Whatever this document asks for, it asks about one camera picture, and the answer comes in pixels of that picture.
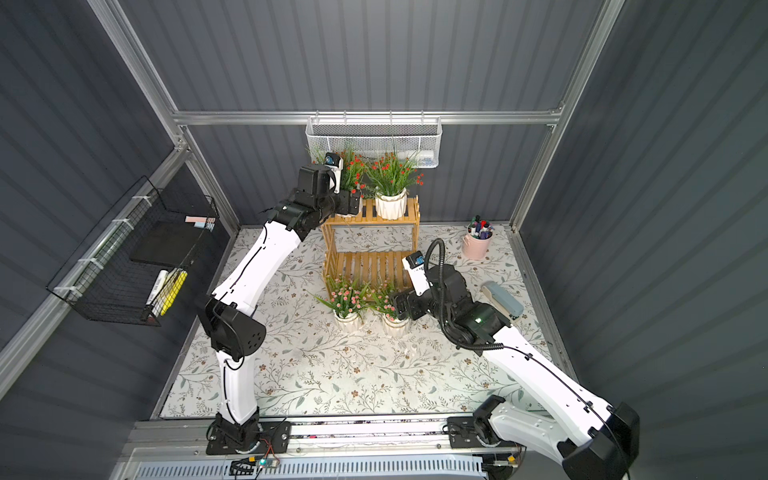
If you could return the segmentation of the red flower pot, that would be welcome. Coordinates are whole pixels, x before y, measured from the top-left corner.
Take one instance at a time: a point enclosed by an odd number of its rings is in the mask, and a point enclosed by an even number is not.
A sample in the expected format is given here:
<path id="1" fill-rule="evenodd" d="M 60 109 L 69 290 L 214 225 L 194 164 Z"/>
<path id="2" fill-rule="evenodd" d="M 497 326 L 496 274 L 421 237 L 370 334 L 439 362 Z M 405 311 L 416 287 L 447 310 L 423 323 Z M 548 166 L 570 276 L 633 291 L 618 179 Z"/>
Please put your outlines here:
<path id="1" fill-rule="evenodd" d="M 407 206 L 408 189 L 423 184 L 423 174 L 418 172 L 416 156 L 401 157 L 395 151 L 390 151 L 365 163 L 365 173 L 380 218 L 402 218 Z"/>
<path id="2" fill-rule="evenodd" d="M 310 151 L 312 162 L 315 164 L 324 165 L 325 154 L 328 151 L 322 149 L 314 149 Z M 345 149 L 341 152 L 334 152 L 341 156 L 343 160 L 343 171 L 341 178 L 341 190 L 354 190 L 358 189 L 362 193 L 362 199 L 364 196 L 364 189 L 366 187 L 364 174 L 365 164 L 361 157 L 351 149 Z"/>

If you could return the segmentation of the pink flower pot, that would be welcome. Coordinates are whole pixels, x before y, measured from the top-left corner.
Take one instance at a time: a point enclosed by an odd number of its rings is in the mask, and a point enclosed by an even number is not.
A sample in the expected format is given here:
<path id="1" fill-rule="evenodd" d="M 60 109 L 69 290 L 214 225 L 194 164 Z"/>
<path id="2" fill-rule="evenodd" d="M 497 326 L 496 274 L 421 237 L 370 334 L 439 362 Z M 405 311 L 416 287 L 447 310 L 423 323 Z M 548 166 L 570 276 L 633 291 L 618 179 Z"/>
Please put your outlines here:
<path id="1" fill-rule="evenodd" d="M 383 322 L 385 332 L 393 338 L 404 337 L 411 325 L 409 318 L 399 318 L 394 301 L 398 292 L 394 284 L 384 284 L 372 289 L 369 300 L 371 309 Z"/>
<path id="2" fill-rule="evenodd" d="M 362 316 L 369 307 L 372 288 L 368 283 L 348 277 L 325 278 L 327 297 L 315 299 L 334 315 L 336 325 L 343 332 L 354 332 L 363 323 Z"/>

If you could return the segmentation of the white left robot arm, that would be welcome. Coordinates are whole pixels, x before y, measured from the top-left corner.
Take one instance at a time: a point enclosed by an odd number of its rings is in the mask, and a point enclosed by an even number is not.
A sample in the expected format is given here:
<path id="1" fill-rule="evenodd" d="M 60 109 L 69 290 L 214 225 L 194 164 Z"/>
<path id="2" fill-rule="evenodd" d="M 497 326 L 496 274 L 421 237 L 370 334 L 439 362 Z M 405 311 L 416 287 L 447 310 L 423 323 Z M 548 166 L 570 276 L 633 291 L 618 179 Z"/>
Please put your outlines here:
<path id="1" fill-rule="evenodd" d="M 297 187 L 269 210 L 260 236 L 241 263 L 201 305 L 198 318 L 216 351 L 221 384 L 219 411 L 206 432 L 209 455 L 249 454 L 260 447 L 254 371 L 266 327 L 254 313 L 286 258 L 337 212 L 341 176 L 340 166 L 302 167 Z"/>

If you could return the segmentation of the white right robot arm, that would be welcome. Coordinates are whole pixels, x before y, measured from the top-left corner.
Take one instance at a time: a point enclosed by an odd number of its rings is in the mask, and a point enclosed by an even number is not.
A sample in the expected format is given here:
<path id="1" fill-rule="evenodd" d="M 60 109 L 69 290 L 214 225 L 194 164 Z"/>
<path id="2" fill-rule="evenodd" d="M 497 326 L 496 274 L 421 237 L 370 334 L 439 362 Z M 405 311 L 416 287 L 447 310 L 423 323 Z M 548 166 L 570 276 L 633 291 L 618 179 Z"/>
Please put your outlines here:
<path id="1" fill-rule="evenodd" d="M 472 415 L 485 446 L 516 443 L 561 465 L 571 479 L 628 479 L 639 454 L 640 419 L 591 393 L 543 357 L 493 305 L 476 301 L 451 265 L 427 266 L 421 256 L 403 261 L 412 288 L 394 298 L 401 318 L 433 316 L 456 348 L 471 351 L 516 381 L 546 417 L 492 395 Z"/>

